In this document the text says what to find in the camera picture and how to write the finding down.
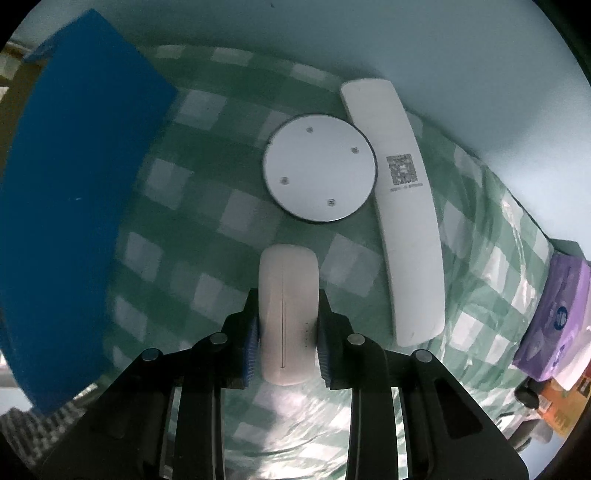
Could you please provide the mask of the white oval case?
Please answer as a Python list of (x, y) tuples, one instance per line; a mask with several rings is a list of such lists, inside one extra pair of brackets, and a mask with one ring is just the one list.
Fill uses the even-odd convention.
[(308, 381), (317, 354), (320, 270), (313, 251), (277, 244), (259, 262), (260, 361), (277, 386)]

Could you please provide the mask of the long white curved bar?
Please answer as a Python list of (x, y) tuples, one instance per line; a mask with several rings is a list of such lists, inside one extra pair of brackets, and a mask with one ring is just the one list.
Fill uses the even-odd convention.
[(342, 84), (342, 102), (377, 159), (375, 199), (391, 290), (394, 336), (401, 347), (443, 332), (446, 289), (435, 203), (408, 115), (392, 82)]

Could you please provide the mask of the black round silver-bottom device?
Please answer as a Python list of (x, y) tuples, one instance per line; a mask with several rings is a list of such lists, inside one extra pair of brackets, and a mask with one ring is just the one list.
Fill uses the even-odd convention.
[(366, 204), (377, 182), (377, 159), (351, 123), (327, 114), (298, 115), (270, 135), (263, 179), (274, 202), (290, 215), (331, 223)]

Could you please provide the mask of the blue cardboard box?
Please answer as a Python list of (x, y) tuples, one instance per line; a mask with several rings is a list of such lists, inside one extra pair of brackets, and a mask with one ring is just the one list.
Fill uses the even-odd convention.
[(51, 413), (104, 371), (119, 226), (177, 91), (95, 10), (33, 58), (44, 67), (1, 178), (1, 350)]

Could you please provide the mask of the grey striped towel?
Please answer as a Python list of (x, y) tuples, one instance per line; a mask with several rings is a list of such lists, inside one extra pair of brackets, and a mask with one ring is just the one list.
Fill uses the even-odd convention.
[(91, 384), (48, 415), (34, 408), (10, 407), (1, 413), (1, 433), (24, 465), (33, 470), (42, 464), (102, 393), (102, 388)]

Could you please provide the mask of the orange package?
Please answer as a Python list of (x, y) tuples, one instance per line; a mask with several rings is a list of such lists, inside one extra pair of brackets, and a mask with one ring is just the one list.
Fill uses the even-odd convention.
[(539, 394), (540, 417), (562, 438), (567, 438), (579, 421), (590, 398), (590, 367), (570, 390), (551, 378)]

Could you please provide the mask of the purple tissue pack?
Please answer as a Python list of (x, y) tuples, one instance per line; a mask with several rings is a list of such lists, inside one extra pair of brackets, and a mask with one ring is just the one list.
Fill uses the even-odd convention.
[(538, 382), (554, 376), (582, 329), (589, 288), (586, 260), (553, 254), (541, 299), (514, 356), (514, 366)]

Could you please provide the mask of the green checkered tablecloth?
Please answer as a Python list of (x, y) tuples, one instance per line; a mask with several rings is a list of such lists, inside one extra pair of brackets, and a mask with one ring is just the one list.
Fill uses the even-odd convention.
[[(387, 264), (372, 203), (331, 224), (280, 209), (263, 152), (288, 119), (344, 117), (332, 73), (221, 47), (144, 55), (179, 90), (139, 171), (115, 254), (104, 352), (108, 386), (144, 349), (176, 352), (221, 329), (259, 289), (263, 346), (245, 390), (225, 394), (225, 464), (245, 479), (341, 479), (351, 394), (332, 391), (314, 344), (318, 297), (394, 349)], [(522, 415), (515, 352), (547, 278), (551, 246), (501, 180), (437, 127), (410, 119), (433, 191), (446, 324), (428, 349), (496, 423)]]

